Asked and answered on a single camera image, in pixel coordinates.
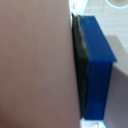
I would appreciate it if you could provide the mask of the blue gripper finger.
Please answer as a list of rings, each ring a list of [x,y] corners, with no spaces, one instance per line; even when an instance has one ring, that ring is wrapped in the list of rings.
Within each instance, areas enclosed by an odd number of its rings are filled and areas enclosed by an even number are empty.
[[[72,16],[80,117],[102,120],[113,63],[117,61],[94,16]]]

